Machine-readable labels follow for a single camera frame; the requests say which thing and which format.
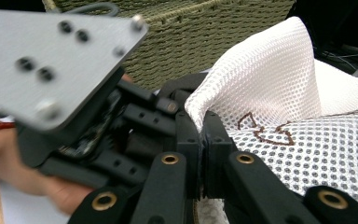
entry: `brown stain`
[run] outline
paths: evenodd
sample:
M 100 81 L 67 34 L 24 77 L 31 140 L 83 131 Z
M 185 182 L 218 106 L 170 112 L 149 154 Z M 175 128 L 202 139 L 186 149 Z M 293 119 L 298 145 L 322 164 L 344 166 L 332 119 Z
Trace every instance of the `brown stain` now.
M 322 118 L 331 118 L 331 117 L 339 117 L 339 116 L 347 116 L 347 115 L 357 115 L 357 114 L 358 114 L 358 110 L 353 110 L 353 111 L 348 112 L 348 113 L 334 114 L 334 115 L 325 115 L 325 116 L 322 116 Z
M 252 128 L 260 127 L 260 130 L 253 131 L 253 134 L 254 134 L 255 138 L 257 138 L 260 142 L 265 142 L 265 143 L 272 144 L 272 145 L 275 145 L 275 146 L 288 146 L 288 147 L 290 147 L 290 146 L 295 145 L 295 141 L 293 140 L 292 134 L 289 131 L 285 131 L 285 130 L 282 129 L 285 125 L 288 125 L 289 123 L 291 123 L 290 121 L 287 121 L 286 123 L 276 127 L 276 129 L 274 131 L 275 133 L 283 134 L 283 135 L 287 136 L 288 142 L 285 143 L 285 142 L 272 141 L 270 139 L 267 139 L 267 138 L 264 138 L 263 136 L 261 136 L 260 134 L 264 133 L 266 128 L 264 126 L 259 126 L 257 124 L 252 112 L 249 112 L 249 113 L 245 114 L 242 118 L 240 118 L 238 120 L 238 123 L 237 123 L 238 130 L 241 129 L 241 123 L 247 118 L 250 118 L 250 120 L 252 121 L 252 123 L 253 123 Z

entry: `gray metal plate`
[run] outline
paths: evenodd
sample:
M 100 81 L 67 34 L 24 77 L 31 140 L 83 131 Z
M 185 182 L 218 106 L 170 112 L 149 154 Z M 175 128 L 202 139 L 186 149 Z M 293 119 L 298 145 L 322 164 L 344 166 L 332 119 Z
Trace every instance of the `gray metal plate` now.
M 71 24 L 72 32 L 59 28 Z M 88 41 L 76 34 L 85 30 Z M 0 10 L 0 108 L 39 131 L 63 127 L 144 39 L 132 19 Z M 18 67 L 31 59 L 34 69 Z M 53 79 L 38 76 L 48 68 Z

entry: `finger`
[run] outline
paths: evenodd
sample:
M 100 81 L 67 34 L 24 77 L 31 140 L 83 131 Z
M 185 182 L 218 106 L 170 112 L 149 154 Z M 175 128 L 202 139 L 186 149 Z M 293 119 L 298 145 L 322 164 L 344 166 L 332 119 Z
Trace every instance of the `finger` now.
M 92 189 L 74 182 L 52 177 L 47 195 L 65 214 L 72 215 Z
M 127 74 L 124 74 L 123 77 L 121 77 L 121 79 L 128 81 L 128 82 L 132 82 L 132 78 Z

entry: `brass insert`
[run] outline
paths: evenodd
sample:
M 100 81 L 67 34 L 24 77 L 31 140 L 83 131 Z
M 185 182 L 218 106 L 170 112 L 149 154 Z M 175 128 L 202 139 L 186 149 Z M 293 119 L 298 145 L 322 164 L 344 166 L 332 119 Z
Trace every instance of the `brass insert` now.
M 255 159 L 247 154 L 240 154 L 237 156 L 237 161 L 243 164 L 251 164 L 255 161 Z
M 167 106 L 167 110 L 170 111 L 170 112 L 173 112 L 175 111 L 176 109 L 176 104 L 175 103 L 169 103 L 168 106 Z
M 102 198 L 106 198 L 108 201 L 106 203 L 102 203 L 100 200 Z M 117 201 L 117 196 L 112 192 L 103 192 L 97 195 L 92 201 L 92 208 L 96 211 L 104 211 L 113 205 L 115 205 Z
M 175 155 L 166 155 L 161 160 L 164 164 L 167 165 L 173 165 L 179 162 L 179 158 Z
M 326 205 L 336 208 L 336 209 L 345 209 L 348 207 L 347 201 L 339 194 L 328 191 L 328 190 L 321 190 L 318 193 L 319 199 Z

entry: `perforated fabric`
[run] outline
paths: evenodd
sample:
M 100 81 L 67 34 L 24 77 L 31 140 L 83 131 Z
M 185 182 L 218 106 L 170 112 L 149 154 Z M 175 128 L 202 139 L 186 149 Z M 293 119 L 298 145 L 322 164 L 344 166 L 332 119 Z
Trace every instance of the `perforated fabric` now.
M 358 201 L 358 78 L 314 61 L 300 19 L 227 51 L 186 102 L 199 131 L 207 110 L 289 189 L 327 185 Z M 227 223 L 220 200 L 199 205 L 200 223 Z

